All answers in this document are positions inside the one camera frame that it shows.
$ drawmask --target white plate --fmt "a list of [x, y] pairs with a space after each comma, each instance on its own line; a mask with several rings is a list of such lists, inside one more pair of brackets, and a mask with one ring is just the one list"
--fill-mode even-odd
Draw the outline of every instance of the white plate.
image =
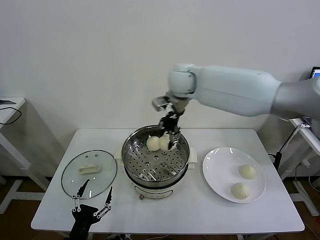
[[[239, 167], [252, 165], [256, 170], [255, 179], [245, 179], [239, 173]], [[250, 203], [262, 196], [266, 189], [266, 179], [262, 167], [247, 153], [232, 147], [219, 147], [210, 151], [202, 164], [203, 175], [210, 187], [221, 197], [235, 203]], [[230, 187], [236, 183], [245, 183], [250, 188], [246, 199], [235, 197]]]

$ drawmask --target table leg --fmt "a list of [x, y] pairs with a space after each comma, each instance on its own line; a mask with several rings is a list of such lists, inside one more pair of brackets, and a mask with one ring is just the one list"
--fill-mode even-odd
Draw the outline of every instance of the table leg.
[[9, 207], [12, 200], [33, 200], [33, 201], [41, 201], [44, 197], [44, 192], [23, 192], [18, 191], [22, 184], [22, 180], [16, 180], [9, 192], [6, 194], [5, 198], [0, 204], [0, 214], [4, 214]]
[[302, 143], [296, 151], [279, 167], [278, 173], [281, 180], [284, 180], [299, 163], [312, 151], [306, 142]]
[[67, 238], [70, 234], [70, 232], [66, 233], [64, 231], [56, 231], [57, 234], [59, 234], [60, 236]]
[[268, 239], [271, 236], [275, 235], [275, 233], [266, 233], [266, 234], [252, 234], [245, 238], [245, 240], [264, 240]]
[[0, 133], [0, 144], [13, 156], [15, 163], [43, 190], [47, 190], [49, 181]]
[[2, 176], [0, 176], [0, 184], [5, 185], [7, 183], [7, 180], [5, 180]]
[[309, 195], [307, 194], [306, 190], [302, 186], [301, 182], [293, 181], [292, 184], [293, 184], [294, 188], [296, 189], [296, 191], [298, 192], [298, 193], [290, 193], [289, 194], [292, 201], [293, 202], [303, 202], [305, 204], [306, 208], [308, 209], [311, 216], [314, 216], [314, 217], [319, 216], [319, 212], [318, 212], [316, 206], [314, 205], [314, 203], [310, 199]]
[[88, 240], [92, 240], [94, 238], [93, 232], [89, 232]]
[[312, 183], [315, 188], [320, 187], [320, 177]]

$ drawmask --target floor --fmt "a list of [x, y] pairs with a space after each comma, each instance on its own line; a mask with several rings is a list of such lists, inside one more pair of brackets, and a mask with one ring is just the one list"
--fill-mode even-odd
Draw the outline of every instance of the floor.
[[[320, 193], [312, 189], [307, 180], [301, 181], [314, 205], [320, 210]], [[11, 179], [6, 185], [0, 185], [0, 201], [6, 196], [14, 180]], [[285, 180], [284, 185], [289, 193], [295, 193], [291, 181]], [[21, 192], [42, 192], [42, 190], [31, 180], [23, 181], [19, 191]], [[1, 240], [63, 240], [64, 238], [55, 233], [48, 231], [36, 231], [31, 229], [31, 221], [39, 206], [38, 201], [13, 200], [5, 212], [0, 215]], [[302, 220], [309, 225], [313, 231], [320, 236], [320, 217], [310, 216], [308, 210], [302, 202], [294, 203]], [[105, 240], [108, 235], [95, 234], [93, 240]], [[147, 238], [157, 237], [154, 235], [133, 235], [132, 240], [145, 240]], [[169, 235], [162, 238], [172, 240], [237, 240], [235, 235]], [[276, 237], [270, 237], [270, 240], [316, 240], [317, 238], [306, 227], [303, 232], [277, 234]]]

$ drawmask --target pot handle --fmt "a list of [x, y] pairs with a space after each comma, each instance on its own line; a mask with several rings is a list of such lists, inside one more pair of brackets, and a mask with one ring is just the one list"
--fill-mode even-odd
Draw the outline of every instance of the pot handle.
[[122, 147], [119, 147], [115, 153], [114, 153], [114, 159], [116, 160], [116, 162], [118, 163], [118, 166], [120, 167], [124, 167], [124, 163], [122, 162], [122, 156], [121, 156], [121, 150]]
[[195, 169], [195, 164], [198, 163], [197, 151], [194, 147], [190, 147], [190, 156], [188, 159], [188, 169]]

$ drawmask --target steamed bun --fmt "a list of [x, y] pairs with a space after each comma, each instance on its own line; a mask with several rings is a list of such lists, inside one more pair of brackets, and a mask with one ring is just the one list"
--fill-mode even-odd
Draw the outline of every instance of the steamed bun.
[[246, 199], [250, 196], [250, 188], [243, 182], [237, 182], [231, 186], [231, 192], [238, 199]]
[[150, 150], [150, 151], [158, 151], [160, 149], [159, 147], [159, 137], [157, 136], [150, 136], [147, 140], [146, 140], [146, 147]]
[[239, 173], [245, 179], [255, 179], [256, 178], [256, 170], [251, 165], [243, 165], [239, 168]]
[[159, 138], [160, 149], [164, 152], [167, 152], [169, 150], [169, 142], [169, 134], [163, 134], [163, 136]]

